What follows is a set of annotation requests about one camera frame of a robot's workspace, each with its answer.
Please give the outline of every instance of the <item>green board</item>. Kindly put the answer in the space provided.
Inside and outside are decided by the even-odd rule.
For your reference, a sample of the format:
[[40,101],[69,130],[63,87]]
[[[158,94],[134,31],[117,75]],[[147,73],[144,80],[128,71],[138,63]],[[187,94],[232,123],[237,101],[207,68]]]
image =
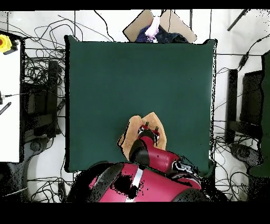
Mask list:
[[86,170],[126,158],[117,140],[130,117],[155,112],[167,150],[209,171],[215,40],[205,44],[66,41],[66,165]]

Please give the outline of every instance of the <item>cardboard piece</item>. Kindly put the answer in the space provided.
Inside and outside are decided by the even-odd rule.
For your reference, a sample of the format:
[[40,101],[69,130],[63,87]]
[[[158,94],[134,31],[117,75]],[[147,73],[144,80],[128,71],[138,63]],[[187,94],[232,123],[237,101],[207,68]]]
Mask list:
[[161,150],[166,149],[167,138],[165,135],[163,125],[159,120],[158,116],[154,112],[149,113],[144,118],[141,118],[140,116],[136,115],[129,119],[125,135],[123,134],[117,142],[117,145],[121,148],[127,160],[129,160],[129,152],[131,150],[131,147],[138,137],[137,131],[140,128],[140,126],[143,124],[145,125],[146,122],[149,122],[148,127],[151,129],[154,129],[156,126],[159,127],[158,132],[160,134],[160,137],[158,140],[158,145],[156,147]]
[[[151,10],[144,10],[123,30],[123,34],[130,42],[135,42],[140,30],[151,25],[152,21],[153,15]],[[189,43],[193,43],[197,39],[195,33],[172,10],[166,10],[162,14],[160,26],[165,31],[168,31],[170,26],[169,33],[180,33]]]

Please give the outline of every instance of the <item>metal pole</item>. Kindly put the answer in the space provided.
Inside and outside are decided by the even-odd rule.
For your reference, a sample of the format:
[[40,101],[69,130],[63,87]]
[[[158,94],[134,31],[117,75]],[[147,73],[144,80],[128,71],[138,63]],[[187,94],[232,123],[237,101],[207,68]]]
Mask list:
[[234,22],[231,24],[231,26],[227,29],[227,31],[230,31],[234,26],[235,24],[242,18],[243,15],[245,15],[245,13],[247,12],[248,10],[243,10],[240,15],[234,20]]
[[192,30],[192,10],[189,10],[189,28]]

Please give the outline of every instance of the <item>black cable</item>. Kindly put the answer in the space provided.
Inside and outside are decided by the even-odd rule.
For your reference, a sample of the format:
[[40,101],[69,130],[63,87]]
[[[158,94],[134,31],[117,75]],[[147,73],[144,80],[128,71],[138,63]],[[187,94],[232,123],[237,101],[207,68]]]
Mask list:
[[59,128],[61,134],[65,137],[65,135],[64,135],[63,132],[62,132],[62,130],[61,130],[60,127],[59,127],[58,121],[57,121],[57,126],[58,126],[58,128]]
[[89,28],[89,27],[87,27],[87,26],[85,26],[85,25],[83,25],[83,24],[81,24],[81,23],[78,23],[78,22],[76,22],[76,24],[78,24],[78,25],[80,25],[80,26],[83,26],[83,27],[85,27],[85,28],[87,28],[87,29],[89,29],[89,30],[95,32],[95,33],[98,33],[98,34],[102,35],[103,37],[107,38],[109,41],[111,41],[108,37],[106,37],[106,36],[103,35],[102,33],[99,33],[99,32],[96,31],[96,30],[93,30],[93,29],[91,29],[91,28]]
[[74,10],[74,36],[76,36],[76,10]]
[[12,97],[12,96],[17,96],[17,95],[25,95],[25,94],[37,94],[39,92],[43,92],[43,91],[46,91],[46,92],[50,92],[51,94],[54,94],[56,95],[58,98],[62,99],[62,98],[65,98],[64,96],[59,96],[58,94],[55,94],[54,92],[51,92],[49,90],[46,90],[46,89],[42,89],[40,91],[37,91],[37,92],[26,92],[26,93],[23,93],[23,94],[12,94],[12,95],[5,95],[5,97]]
[[102,18],[102,16],[101,16],[100,14],[98,14],[98,13],[96,12],[96,10],[94,10],[94,12],[95,12],[96,15],[98,15],[98,16],[104,21],[104,23],[105,23],[105,25],[106,25],[107,35],[114,41],[114,39],[110,36],[110,34],[109,34],[109,32],[108,32],[108,25],[107,25],[105,19]]
[[57,181],[58,181],[58,180],[61,180],[61,181],[63,181],[64,183],[66,183],[67,185],[70,185],[69,182],[67,182],[65,179],[60,178],[60,177],[58,177],[58,176],[49,176],[49,177],[46,177],[46,178],[35,178],[35,179],[27,180],[27,182],[31,182],[31,181],[44,181],[44,179],[51,179],[51,178],[56,178]]
[[223,151],[226,151],[226,152],[230,153],[230,151],[229,151],[229,150],[226,150],[226,148],[223,148],[223,149],[224,149]]
[[[215,149],[214,149],[214,151],[217,150],[217,148],[215,147],[215,145],[216,145],[217,142],[219,142],[219,139],[220,139],[220,138],[222,138],[222,137],[217,136],[217,137],[215,138],[215,144],[214,144],[214,148],[215,148]],[[217,167],[221,167],[221,168],[224,169],[227,178],[221,179],[221,180],[218,180],[218,179],[216,178],[216,179],[217,179],[216,183],[217,183],[217,182],[221,182],[221,183],[223,183],[225,186],[228,186],[228,189],[223,190],[223,192],[225,193],[226,191],[231,190],[231,191],[232,191],[232,194],[230,194],[230,193],[225,193],[225,194],[230,194],[230,195],[232,195],[232,197],[230,198],[230,200],[231,200],[233,197],[235,197],[236,200],[239,201],[239,199],[238,199],[238,197],[236,197],[236,195],[239,194],[239,191],[240,191],[240,190],[243,191],[243,192],[245,192],[245,193],[247,193],[248,189],[247,189],[247,186],[246,186],[245,184],[243,184],[243,183],[241,183],[241,187],[242,187],[242,188],[240,188],[239,186],[237,186],[236,183],[235,183],[234,181],[232,181],[232,176],[235,175],[236,173],[242,173],[242,174],[244,174],[244,175],[246,175],[246,176],[248,176],[248,175],[245,174],[245,173],[243,173],[243,172],[234,172],[234,173],[230,176],[230,178],[229,178],[229,175],[228,175],[226,169],[223,167],[223,165],[220,165],[220,164],[219,164],[219,166],[217,166]],[[224,182],[222,182],[223,180],[227,180],[227,181],[228,181],[228,184],[225,184]]]
[[48,150],[49,148],[51,148],[51,147],[53,146],[53,142],[54,142],[54,138],[53,138],[53,140],[52,140],[52,144],[51,144],[51,146],[50,146],[50,147],[48,147],[48,148],[46,148],[46,150]]
[[223,159],[224,159],[224,162],[223,162],[223,164],[222,165],[220,165],[220,166],[224,166],[225,165],[225,163],[226,163],[226,159],[225,159],[225,157],[222,155],[222,152],[220,152],[218,149],[216,149],[218,152],[219,152],[219,154],[223,157]]
[[229,70],[232,70],[232,69],[229,69],[229,68],[226,68],[226,67],[224,67],[224,68],[222,68],[222,69],[220,69],[216,74],[225,73],[225,72],[227,72],[227,71],[229,71]]
[[254,139],[252,139],[252,141],[251,141],[251,145],[250,145],[249,147],[253,146],[253,140],[254,140]]
[[61,169],[60,169],[60,177],[62,178],[62,169],[63,169],[63,167],[64,167],[64,163],[65,163],[65,155],[64,155],[64,160],[63,160],[63,163],[62,163],[62,166],[61,166]]
[[64,96],[64,92],[63,92],[63,89],[64,87],[61,87],[61,86],[58,86],[58,88],[60,88],[61,92],[62,92],[62,96]]
[[53,28],[53,29],[51,29],[51,30],[49,31],[50,37],[51,37],[52,31],[55,30],[56,28],[60,27],[60,26],[68,26],[68,27],[70,28],[70,30],[72,31],[72,29],[71,29],[71,27],[70,27],[69,25],[67,25],[67,24],[61,24],[61,25],[59,25],[59,26],[57,26],[57,27],[55,27],[55,28]]
[[251,45],[251,47],[248,49],[248,51],[246,52],[246,54],[242,56],[242,58],[241,58],[241,60],[240,60],[240,62],[239,62],[239,67],[240,67],[239,71],[241,71],[242,67],[245,66],[245,64],[246,64],[246,62],[247,62],[247,60],[248,60],[248,58],[249,58],[248,55],[249,55],[249,52],[250,52],[251,48],[252,48],[256,43],[262,41],[262,40],[265,39],[265,38],[268,38],[269,36],[270,36],[270,34],[266,35],[266,36],[263,37],[263,38],[258,39],[254,44]]
[[169,33],[169,30],[170,30],[170,26],[171,26],[171,10],[170,10],[170,19],[169,19],[169,28],[168,28],[168,33]]
[[[18,30],[21,30],[20,28],[18,28],[18,27],[16,27],[16,26],[13,26],[13,25],[11,25],[11,24],[9,24],[9,25],[12,26],[12,27],[14,27],[14,28],[16,28],[16,29],[18,29]],[[35,37],[26,34],[24,31],[18,32],[18,31],[12,31],[12,30],[9,30],[9,32],[20,33],[20,34],[26,36],[26,37],[24,38],[24,40],[30,39],[30,40],[32,40],[33,42],[37,42],[37,41],[33,40],[33,39],[35,39]],[[40,39],[41,39],[41,40],[45,40],[45,41],[52,42],[52,41],[47,40],[47,39],[44,39],[44,38],[40,38]]]
[[[252,90],[252,91],[244,92],[244,93],[238,95],[236,98],[238,98],[238,97],[240,97],[240,96],[242,96],[242,95],[244,95],[244,94],[249,94],[249,93],[251,93],[251,92],[256,92],[256,91],[258,91],[258,90],[259,90],[259,89],[255,89],[255,90]],[[222,105],[224,105],[224,104],[226,104],[226,103],[228,103],[228,101],[226,101],[226,102],[224,102],[223,104],[217,106],[217,107],[214,109],[214,111],[215,111],[217,108],[221,107]]]
[[[34,201],[35,197],[37,194],[39,193],[43,193],[46,197],[45,200],[47,200],[47,203],[50,202],[50,200],[52,199],[53,200],[53,203],[56,203],[55,200],[54,200],[54,196],[57,195],[59,197],[59,200],[61,201],[61,198],[63,198],[64,195],[60,195],[58,193],[55,193],[52,189],[52,184],[55,183],[55,182],[58,182],[59,179],[63,180],[62,178],[57,178],[56,180],[54,181],[46,181],[32,196],[31,196],[31,201]],[[49,193],[51,193],[51,198],[49,199],[48,196],[46,195],[45,191],[48,191]]]
[[211,39],[211,25],[212,25],[212,9],[210,11],[210,31],[209,31],[209,39]]
[[[217,125],[214,125],[213,127],[218,127],[218,128],[221,128],[223,130],[226,131],[226,129],[224,129],[223,127],[220,127],[220,126],[217,126]],[[237,136],[237,137],[247,137],[247,138],[252,138],[251,136],[248,136],[248,135],[245,135],[245,134],[232,134],[230,132],[227,133],[228,135],[231,135],[231,136]]]
[[[52,42],[53,44],[54,44],[54,46],[55,46],[55,50],[54,51],[51,51],[51,52],[48,52],[48,50],[46,50],[46,52],[48,53],[48,55],[50,56],[48,59],[50,59],[50,60],[53,60],[53,59],[57,59],[57,60],[60,60],[60,64],[62,63],[63,65],[64,65],[64,61],[65,61],[65,58],[64,58],[64,49],[62,48],[62,49],[59,49],[59,46],[57,46],[58,45],[58,43],[57,43],[57,41],[56,41],[56,39],[55,39],[55,41],[52,39],[52,36],[54,37],[54,34],[53,34],[53,30],[54,29],[56,29],[56,28],[58,28],[58,27],[60,27],[60,26],[63,26],[63,25],[67,25],[67,24],[62,24],[62,25],[59,25],[59,26],[57,26],[57,27],[55,27],[55,28],[52,28],[51,27],[51,25],[52,24],[55,24],[55,23],[57,23],[57,22],[62,22],[62,21],[65,21],[65,20],[67,20],[67,19],[63,19],[63,20],[59,20],[59,21],[56,21],[56,22],[53,22],[53,23],[51,23],[51,24],[49,24],[48,26],[40,26],[40,27],[37,27],[37,28],[35,28],[35,30],[34,30],[34,32],[35,32],[35,34],[36,34],[36,29],[38,29],[38,28],[41,28],[41,27],[47,27],[47,29],[45,30],[45,32],[42,34],[42,36],[41,37],[38,37],[38,35],[37,35],[37,37],[36,38],[34,38],[34,37],[31,37],[31,36],[29,36],[28,34],[26,34],[25,32],[23,32],[21,29],[19,29],[19,28],[17,28],[17,27],[15,27],[15,26],[13,26],[13,27],[15,27],[15,28],[17,28],[17,29],[19,29],[19,30],[21,30],[23,33],[24,33],[24,35],[26,35],[28,38],[30,38],[32,41],[34,41],[34,42],[37,42],[37,43],[39,43],[43,48],[46,48],[43,44],[42,44],[42,42],[41,42],[41,40],[46,40],[46,39],[43,39],[42,37],[44,36],[44,34],[46,33],[46,31],[49,29],[49,27],[51,28],[51,30],[50,30],[50,38],[51,38],[51,41],[50,42]],[[28,57],[28,55],[26,54],[26,60],[25,60],[25,76],[26,76],[26,78],[28,78],[29,79],[29,81],[31,81],[32,83],[34,83],[34,84],[46,84],[46,82],[47,82],[47,72],[48,72],[48,67],[47,67],[47,64],[48,64],[48,59],[47,59],[47,57],[45,57],[44,56],[44,52],[43,52],[43,56],[42,57],[37,57],[37,58],[30,58],[30,57]],[[62,80],[62,78],[61,78],[61,74],[58,74],[58,85],[61,85],[62,84],[62,82],[63,82],[63,80]]]

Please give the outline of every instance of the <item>white floor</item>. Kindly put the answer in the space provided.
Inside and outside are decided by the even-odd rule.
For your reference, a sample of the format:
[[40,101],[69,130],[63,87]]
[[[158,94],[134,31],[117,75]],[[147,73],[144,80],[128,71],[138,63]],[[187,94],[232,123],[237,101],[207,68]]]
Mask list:
[[[130,24],[135,17],[142,10],[131,10],[131,11],[105,11],[99,10],[98,12],[106,20],[108,24],[109,34],[118,42],[127,42],[128,40],[123,35],[122,30]],[[228,27],[234,21],[234,19],[239,15],[242,10],[193,10],[192,17],[192,30],[197,35],[198,39],[195,43],[203,43],[206,39],[217,39],[217,71],[223,67],[236,69],[238,67],[241,55],[245,54],[251,45],[258,40],[266,36],[270,32],[269,28],[269,13],[264,10],[251,10],[247,13],[246,16],[242,17],[241,20],[232,28],[230,32],[227,31]],[[160,11],[154,10],[155,15],[159,15]],[[176,10],[176,14],[184,21],[186,25],[189,26],[189,10]],[[35,11],[35,12],[9,12],[8,13],[8,29],[9,32],[15,33],[15,31],[21,32],[18,28],[23,30],[25,33],[31,36],[36,36],[34,29],[38,26],[48,26],[50,23],[53,23],[58,20],[62,20],[58,15],[61,15],[64,18],[74,21],[74,11]],[[6,22],[6,13],[0,13],[0,22]],[[102,33],[105,36],[107,35],[106,26],[104,22],[94,13],[94,11],[76,11],[75,20],[77,23],[81,23],[95,31]],[[59,27],[54,30],[54,36],[57,39],[59,44],[64,45],[63,36],[66,34],[73,34],[79,40],[84,41],[108,41],[107,38],[101,36],[98,33],[93,32],[90,29],[82,27],[78,24],[78,27],[74,30],[74,24],[70,21],[65,20],[52,24],[51,27],[54,28],[61,24],[68,24]],[[7,30],[6,23],[0,23],[0,29]],[[41,36],[45,31],[46,27],[41,27],[36,30],[38,36]],[[43,36],[44,39],[50,39],[48,33]],[[48,48],[53,48],[53,44],[50,42],[43,42],[43,44]],[[26,40],[26,48],[40,48],[40,45],[33,43],[31,40]],[[264,54],[270,49],[270,38],[264,39],[260,43],[256,43],[255,46],[251,49],[250,56],[246,65],[242,68],[238,74],[238,94],[242,93],[242,78],[245,73],[256,71],[262,69],[261,57],[260,55]],[[26,50],[29,56],[35,57],[35,50]],[[220,73],[217,75],[216,79],[216,97],[215,97],[215,108],[226,101],[227,94],[227,75],[228,72]],[[237,119],[239,119],[240,114],[240,104],[241,97],[237,99]],[[225,120],[225,109],[226,104],[219,107],[215,111],[215,120]],[[60,114],[61,116],[65,115],[65,108]],[[65,118],[59,118],[59,126],[62,132],[65,134]],[[215,122],[216,126],[224,128],[223,122]],[[221,128],[215,127],[214,132],[223,132]],[[58,135],[54,140],[53,146],[43,152],[42,154],[35,156],[29,166],[28,179],[37,179],[44,178],[47,180],[47,177],[59,177],[60,169],[63,164],[65,152],[65,139],[63,135]],[[235,171],[246,172],[245,166],[242,162],[234,159],[228,152],[223,151],[222,155],[216,153],[216,161],[223,165],[227,170],[229,176]],[[66,181],[73,181],[73,174],[66,173],[62,170],[62,176]],[[216,178],[218,180],[226,178],[225,171],[218,167],[216,168]],[[248,184],[247,178],[242,174],[236,174],[232,180],[240,185],[241,183]],[[32,181],[29,182],[29,191],[30,194],[36,192],[36,190],[41,187],[44,182]],[[222,186],[228,184],[228,181],[223,181],[217,183],[217,188],[221,190],[228,189],[227,186]],[[245,194],[239,194],[241,200],[246,199]],[[45,199],[43,194],[38,194],[36,199],[42,200]]]

